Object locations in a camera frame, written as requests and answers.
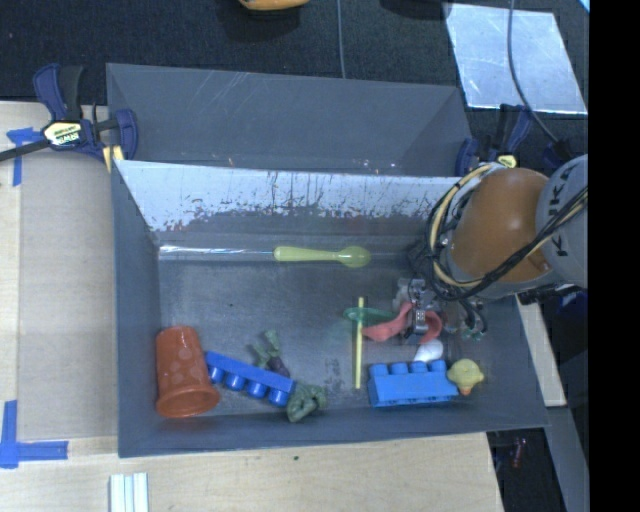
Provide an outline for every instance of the brown object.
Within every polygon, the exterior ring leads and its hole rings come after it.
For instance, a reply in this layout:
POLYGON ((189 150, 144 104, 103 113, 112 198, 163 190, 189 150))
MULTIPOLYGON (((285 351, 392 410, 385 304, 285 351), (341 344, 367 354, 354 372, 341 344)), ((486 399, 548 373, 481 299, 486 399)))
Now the brown object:
POLYGON ((209 380, 207 365, 195 329, 177 325, 156 336, 158 414, 187 418, 213 409, 220 393, 209 380))
MULTIPOLYGON (((536 236, 538 198, 548 178, 531 169, 500 169, 473 191, 451 244, 451 256, 473 278, 494 270, 536 236)), ((499 281, 518 283, 551 270, 540 249, 499 281)))

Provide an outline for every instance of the yellow toy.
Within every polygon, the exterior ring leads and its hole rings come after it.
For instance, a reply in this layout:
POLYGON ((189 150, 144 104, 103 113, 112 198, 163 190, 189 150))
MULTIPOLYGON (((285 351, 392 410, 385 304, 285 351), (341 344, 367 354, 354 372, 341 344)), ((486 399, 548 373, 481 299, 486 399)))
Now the yellow toy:
POLYGON ((484 374, 471 359, 459 359, 447 371, 447 378, 458 386, 461 395, 466 396, 473 386, 484 380, 484 374))

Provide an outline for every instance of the black wire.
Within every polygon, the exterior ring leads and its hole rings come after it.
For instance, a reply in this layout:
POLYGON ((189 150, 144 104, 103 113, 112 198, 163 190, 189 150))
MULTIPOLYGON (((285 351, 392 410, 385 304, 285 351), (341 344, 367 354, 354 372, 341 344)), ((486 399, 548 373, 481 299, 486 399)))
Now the black wire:
POLYGON ((336 9, 338 11, 338 52, 340 55, 340 72, 342 78, 347 78, 347 72, 344 68, 344 47, 342 45, 342 6, 340 0, 336 0, 336 9))
POLYGON ((442 228, 442 232, 446 233, 447 231, 452 231, 460 222, 462 218, 462 210, 464 210, 465 206, 471 199, 471 194, 473 193, 473 189, 465 192, 465 194, 456 202, 455 206, 451 210, 451 220, 444 225, 442 228))
POLYGON ((465 323, 467 324, 467 327, 471 330, 475 329, 476 327, 476 314, 475 311, 473 310, 473 308, 471 307, 471 303, 468 300, 461 300, 460 301, 460 305, 462 306, 462 308, 465 310, 465 312, 467 313, 467 318, 465 319, 465 323))
POLYGON ((558 138, 553 133, 551 133, 551 130, 547 128, 547 126, 542 122, 540 117, 531 108, 531 105, 527 100, 527 97, 525 96, 522 90, 522 87, 520 86, 520 81, 516 76, 515 66, 513 63, 513 49, 512 49, 513 11, 515 10, 515 4, 516 4, 516 0, 511 0, 511 5, 509 6, 509 23, 507 25, 507 57, 509 58, 509 71, 511 72, 511 78, 513 79, 513 84, 516 86, 516 90, 518 91, 518 95, 520 96, 520 99, 524 103, 525 107, 527 107, 527 109, 531 113, 531 116, 533 117, 535 122, 538 123, 538 126, 542 128, 542 131, 547 135, 547 137, 549 137, 554 144, 557 144, 558 138))
POLYGON ((480 334, 485 334, 489 330, 489 324, 487 322, 487 318, 484 316, 482 311, 480 311, 479 307, 471 304, 471 308, 473 309, 473 312, 475 313, 475 315, 480 319, 480 322, 482 322, 482 329, 480 329, 480 334))
POLYGON ((552 297, 565 297, 571 293, 578 293, 584 291, 584 288, 571 285, 565 288, 557 288, 556 284, 541 286, 532 290, 524 290, 518 293, 518 299, 524 305, 531 304, 533 302, 541 302, 552 297))
POLYGON ((531 252, 531 250, 536 245, 538 245, 543 239, 545 239, 546 237, 554 233, 557 229, 562 227, 566 222, 571 220, 571 219, 563 220, 562 218, 578 203, 584 203, 586 201, 585 199, 586 191, 587 191, 587 186, 585 186, 578 194, 576 194, 571 199, 571 201, 566 203, 564 207, 560 209, 558 214, 554 216, 554 218, 551 219, 549 222, 547 222, 545 227, 542 230, 540 230, 540 232, 529 244, 525 245, 523 248, 521 248, 520 250, 512 254, 496 269, 487 273, 482 279, 483 283, 472 288, 470 291, 473 293, 468 295, 465 294, 465 295, 471 296, 474 293, 478 293, 484 290, 485 288, 487 288, 488 286, 490 286, 491 284, 493 284, 494 282, 496 282, 498 279, 504 276, 507 272, 509 272, 513 267, 515 267, 518 263, 520 263, 520 261, 522 261, 531 252))

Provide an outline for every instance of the white object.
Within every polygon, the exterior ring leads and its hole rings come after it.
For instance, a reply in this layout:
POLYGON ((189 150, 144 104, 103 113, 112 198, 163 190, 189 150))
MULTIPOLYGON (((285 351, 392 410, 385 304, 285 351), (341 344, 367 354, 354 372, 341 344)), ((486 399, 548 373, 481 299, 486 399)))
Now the white object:
POLYGON ((109 512, 149 512, 146 473, 111 475, 109 512))
POLYGON ((440 340, 427 341, 424 345, 418 347, 418 351, 414 356, 414 361, 422 361, 423 363, 430 363, 436 359, 440 359, 444 352, 444 345, 440 340))
POLYGON ((455 177, 266 171, 116 160, 154 231, 184 228, 212 215, 289 215, 313 206, 319 217, 405 215, 426 219, 455 177))

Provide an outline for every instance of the blue toy brick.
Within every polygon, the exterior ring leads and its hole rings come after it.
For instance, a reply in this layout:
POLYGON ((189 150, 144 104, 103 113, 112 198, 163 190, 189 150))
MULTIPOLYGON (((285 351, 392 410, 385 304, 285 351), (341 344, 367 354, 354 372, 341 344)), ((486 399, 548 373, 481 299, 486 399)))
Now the blue toy brick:
POLYGON ((277 407, 287 405, 289 395, 296 385, 293 380, 278 373, 243 363, 217 352, 205 352, 205 361, 213 384, 222 382, 234 391, 244 389, 253 398, 263 398, 268 391, 267 399, 277 407))
POLYGON ((374 364, 369 368, 369 401, 373 407, 446 402, 458 395, 456 385, 447 379, 442 359, 426 364, 374 364))

